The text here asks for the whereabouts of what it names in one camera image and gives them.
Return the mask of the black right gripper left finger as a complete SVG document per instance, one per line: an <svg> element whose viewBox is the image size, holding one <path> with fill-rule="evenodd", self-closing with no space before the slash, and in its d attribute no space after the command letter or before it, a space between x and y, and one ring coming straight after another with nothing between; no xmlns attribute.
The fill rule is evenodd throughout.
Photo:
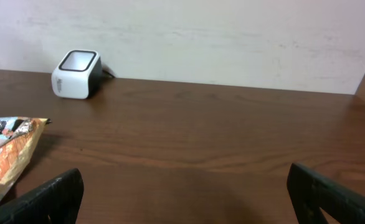
<svg viewBox="0 0 365 224"><path fill-rule="evenodd" d="M83 192L80 171L70 169L1 205L0 223L75 223Z"/></svg>

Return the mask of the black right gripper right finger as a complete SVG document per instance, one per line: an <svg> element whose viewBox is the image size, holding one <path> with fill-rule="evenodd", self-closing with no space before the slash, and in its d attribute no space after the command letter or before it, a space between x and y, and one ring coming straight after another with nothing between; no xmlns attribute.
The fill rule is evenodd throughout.
<svg viewBox="0 0 365 224"><path fill-rule="evenodd" d="M299 223L365 223L365 197L297 163L290 167L287 189Z"/></svg>

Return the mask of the orange snack chip bag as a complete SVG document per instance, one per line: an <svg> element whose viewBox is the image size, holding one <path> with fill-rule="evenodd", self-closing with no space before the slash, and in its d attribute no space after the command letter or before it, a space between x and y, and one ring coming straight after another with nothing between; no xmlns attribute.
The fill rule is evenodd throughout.
<svg viewBox="0 0 365 224"><path fill-rule="evenodd" d="M0 202L30 163L47 118L0 118Z"/></svg>

